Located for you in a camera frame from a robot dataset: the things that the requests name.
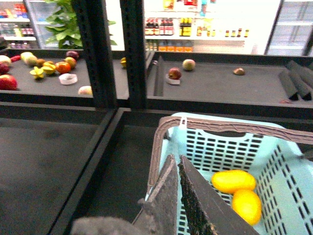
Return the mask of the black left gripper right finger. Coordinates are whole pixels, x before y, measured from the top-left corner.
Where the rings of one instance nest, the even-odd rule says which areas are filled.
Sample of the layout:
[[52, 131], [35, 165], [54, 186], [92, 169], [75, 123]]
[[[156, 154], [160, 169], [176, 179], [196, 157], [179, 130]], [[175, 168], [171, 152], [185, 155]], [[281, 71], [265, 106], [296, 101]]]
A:
[[192, 235], [257, 235], [205, 180], [193, 164], [180, 156], [179, 176], [189, 232]]

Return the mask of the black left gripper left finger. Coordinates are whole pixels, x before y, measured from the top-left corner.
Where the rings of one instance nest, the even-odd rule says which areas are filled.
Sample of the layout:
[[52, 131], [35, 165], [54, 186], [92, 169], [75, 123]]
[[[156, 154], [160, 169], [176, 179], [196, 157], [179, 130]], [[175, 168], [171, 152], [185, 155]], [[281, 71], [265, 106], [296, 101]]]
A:
[[173, 155], [167, 156], [148, 198], [138, 203], [141, 210], [133, 225], [144, 235], [177, 233], [178, 171]]

